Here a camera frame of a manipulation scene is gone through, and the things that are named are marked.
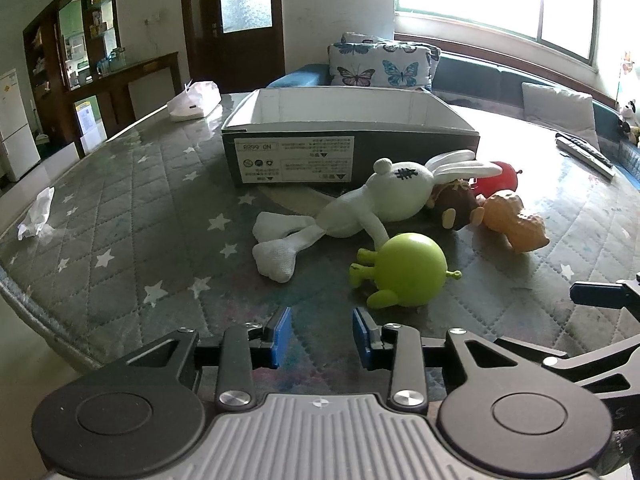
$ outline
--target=green toy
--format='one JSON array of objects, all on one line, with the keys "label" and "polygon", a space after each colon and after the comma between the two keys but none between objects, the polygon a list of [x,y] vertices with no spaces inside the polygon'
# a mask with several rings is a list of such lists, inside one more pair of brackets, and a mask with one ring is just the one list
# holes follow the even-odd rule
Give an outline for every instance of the green toy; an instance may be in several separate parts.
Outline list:
[{"label": "green toy", "polygon": [[351,286],[373,280],[378,287],[367,299],[369,308],[421,306],[438,295],[447,277],[462,277],[459,270],[447,270],[447,260],[436,242],[417,233],[396,235],[378,252],[360,249],[358,261],[349,268]]}]

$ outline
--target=cardboard box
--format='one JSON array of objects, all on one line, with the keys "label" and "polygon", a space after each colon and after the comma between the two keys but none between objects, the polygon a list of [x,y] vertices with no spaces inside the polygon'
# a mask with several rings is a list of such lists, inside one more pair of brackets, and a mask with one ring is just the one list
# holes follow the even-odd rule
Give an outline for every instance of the cardboard box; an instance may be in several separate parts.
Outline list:
[{"label": "cardboard box", "polygon": [[480,136],[426,92],[308,86],[249,94],[222,125],[229,170],[242,184],[351,183],[373,163],[425,163],[453,150],[478,149]]}]

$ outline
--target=blue sofa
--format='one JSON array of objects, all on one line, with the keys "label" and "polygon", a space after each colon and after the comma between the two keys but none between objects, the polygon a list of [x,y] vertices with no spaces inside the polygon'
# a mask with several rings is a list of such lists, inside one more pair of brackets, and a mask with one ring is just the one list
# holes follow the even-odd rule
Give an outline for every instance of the blue sofa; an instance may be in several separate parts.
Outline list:
[{"label": "blue sofa", "polygon": [[[450,104],[481,107],[478,101],[524,108],[522,83],[547,86],[558,84],[506,66],[467,56],[442,53],[433,78],[433,93]],[[272,82],[267,88],[325,86],[330,84],[329,65],[308,64]],[[600,149],[609,158],[618,158],[618,113],[599,102],[593,112]]]}]

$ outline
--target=window frame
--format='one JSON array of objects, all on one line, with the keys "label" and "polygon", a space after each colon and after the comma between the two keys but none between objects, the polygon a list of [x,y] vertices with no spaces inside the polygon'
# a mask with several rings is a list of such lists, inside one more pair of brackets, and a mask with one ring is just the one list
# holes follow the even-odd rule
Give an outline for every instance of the window frame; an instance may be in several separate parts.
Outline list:
[{"label": "window frame", "polygon": [[538,33],[535,38],[533,36],[527,36],[526,34],[509,30],[508,28],[496,27],[495,25],[490,25],[489,23],[476,22],[475,20],[460,18],[459,16],[452,16],[450,14],[441,14],[439,12],[429,12],[427,10],[410,9],[408,7],[401,7],[399,0],[394,0],[394,7],[396,12],[408,12],[411,14],[422,14],[424,16],[435,16],[437,18],[445,18],[446,20],[452,20],[458,23],[469,23],[470,25],[476,25],[478,27],[488,28],[489,30],[496,30],[499,32],[504,32],[506,34],[511,34],[512,36],[517,36],[518,38],[523,38],[524,40],[531,41],[533,43],[537,43],[542,46],[546,46],[547,48],[556,50],[557,52],[565,54],[566,56],[577,59],[578,61],[593,67],[595,53],[596,53],[596,41],[598,36],[598,17],[599,17],[598,15],[600,10],[600,1],[593,0],[593,20],[591,22],[591,43],[589,45],[589,57],[580,56],[579,54],[576,54],[575,52],[571,52],[570,50],[567,50],[560,45],[556,45],[555,43],[551,43],[550,41],[546,41],[542,39],[543,13],[544,13],[544,4],[545,4],[544,2],[545,0],[540,0],[540,14],[538,16]]}]

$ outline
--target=quilted mattress surface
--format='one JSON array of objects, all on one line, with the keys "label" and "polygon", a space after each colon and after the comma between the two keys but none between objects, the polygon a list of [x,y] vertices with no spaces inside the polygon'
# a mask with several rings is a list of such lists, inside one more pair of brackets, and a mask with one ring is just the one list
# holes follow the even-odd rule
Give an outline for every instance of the quilted mattress surface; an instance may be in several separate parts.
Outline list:
[{"label": "quilted mattress surface", "polygon": [[[358,248],[372,248],[370,238],[323,238],[298,255],[285,285],[260,276],[251,254],[256,215],[290,211],[260,189],[232,185],[219,130],[232,104],[226,96],[221,113],[187,123],[159,112],[83,159],[54,184],[43,235],[19,242],[12,226],[0,238],[2,294],[52,346],[87,368],[181,326],[221,336],[234,322],[265,322],[290,306],[286,364],[256,371],[261,392],[386,395],[388,372],[362,370],[351,336],[351,309],[366,297],[351,290],[348,268]],[[463,327],[571,355],[639,333],[627,310],[577,306],[568,297],[575,280],[613,282],[640,269],[638,192],[621,175],[608,183],[562,156],[544,128],[456,111],[481,133],[479,158],[523,170],[518,193],[545,220],[550,244],[514,254],[503,235],[483,226],[443,232],[421,214],[390,224],[390,235],[433,237],[449,269],[463,277],[447,282],[428,306],[376,311],[377,322],[439,337]],[[214,380],[208,373],[205,395]],[[439,373],[429,371],[429,378],[431,397],[442,399]],[[610,465],[634,439],[626,432],[612,444]]]}]

